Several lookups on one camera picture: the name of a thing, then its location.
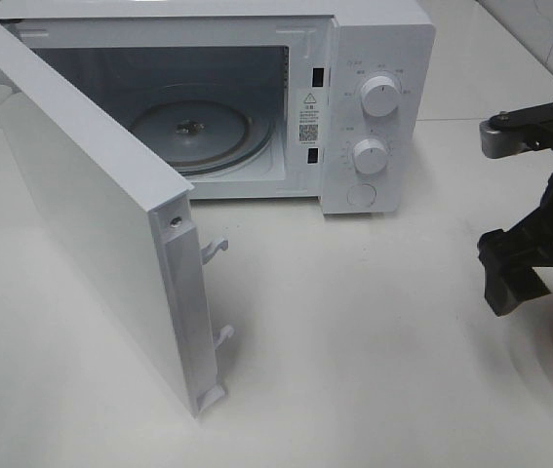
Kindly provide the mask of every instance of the power knob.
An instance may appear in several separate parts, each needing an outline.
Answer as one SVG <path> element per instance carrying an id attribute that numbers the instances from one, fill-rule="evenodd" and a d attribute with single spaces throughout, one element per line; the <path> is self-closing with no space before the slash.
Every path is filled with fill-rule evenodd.
<path id="1" fill-rule="evenodd" d="M 363 110 L 372 117 L 390 114 L 399 105 L 402 90 L 399 81 L 387 74 L 377 75 L 361 88 Z"/>
<path id="2" fill-rule="evenodd" d="M 354 145 L 352 159 L 356 171 L 365 176 L 372 176 L 384 169 L 389 152 L 379 139 L 367 138 Z"/>

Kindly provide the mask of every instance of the control panel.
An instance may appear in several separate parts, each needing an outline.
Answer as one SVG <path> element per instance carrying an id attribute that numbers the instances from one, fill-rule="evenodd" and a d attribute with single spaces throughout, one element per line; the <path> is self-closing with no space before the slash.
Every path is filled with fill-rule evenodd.
<path id="1" fill-rule="evenodd" d="M 397 208 L 433 40 L 431 24 L 339 29 L 324 213 Z"/>

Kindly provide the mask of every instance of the round button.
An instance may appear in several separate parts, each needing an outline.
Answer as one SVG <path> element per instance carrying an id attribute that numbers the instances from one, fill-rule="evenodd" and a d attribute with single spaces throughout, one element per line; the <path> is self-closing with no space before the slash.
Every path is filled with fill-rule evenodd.
<path id="1" fill-rule="evenodd" d="M 367 138 L 354 145 L 352 159 L 356 171 L 371 176 L 384 169 L 389 159 L 386 145 L 375 138 Z"/>
<path id="2" fill-rule="evenodd" d="M 370 78 L 361 88 L 363 110 L 372 117 L 388 115 L 400 103 L 402 90 L 397 79 L 383 74 Z"/>
<path id="3" fill-rule="evenodd" d="M 347 191 L 347 203 L 355 207 L 370 207 L 375 202 L 375 188 L 368 183 L 359 183 Z"/>

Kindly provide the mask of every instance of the qr code sticker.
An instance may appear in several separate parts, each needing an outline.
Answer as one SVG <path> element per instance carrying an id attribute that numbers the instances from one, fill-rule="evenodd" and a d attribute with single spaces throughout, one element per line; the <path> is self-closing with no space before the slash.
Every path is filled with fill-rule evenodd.
<path id="1" fill-rule="evenodd" d="M 300 125 L 299 140 L 300 141 L 316 141 L 319 132 L 319 125 Z"/>

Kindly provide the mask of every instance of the sticker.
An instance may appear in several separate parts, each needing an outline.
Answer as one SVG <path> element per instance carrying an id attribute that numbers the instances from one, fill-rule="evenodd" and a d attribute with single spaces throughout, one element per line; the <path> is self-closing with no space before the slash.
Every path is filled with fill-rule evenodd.
<path id="1" fill-rule="evenodd" d="M 322 131 L 324 90 L 309 88 L 297 91 L 297 140 L 300 144 L 317 144 Z"/>

